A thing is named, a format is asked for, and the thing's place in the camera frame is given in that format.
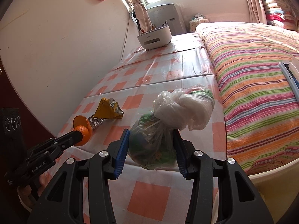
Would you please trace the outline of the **person's left hand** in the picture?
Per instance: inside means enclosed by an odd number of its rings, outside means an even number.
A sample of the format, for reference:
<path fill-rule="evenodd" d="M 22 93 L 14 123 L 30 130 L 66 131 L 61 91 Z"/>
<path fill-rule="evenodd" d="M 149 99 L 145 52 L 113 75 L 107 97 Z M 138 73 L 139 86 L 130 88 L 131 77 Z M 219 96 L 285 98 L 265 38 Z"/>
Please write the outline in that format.
<path fill-rule="evenodd" d="M 32 208 L 34 204 L 36 204 L 37 200 L 32 195 L 30 186 L 26 186 L 24 188 L 18 187 L 17 192 L 20 197 L 20 200 L 25 206 Z"/>

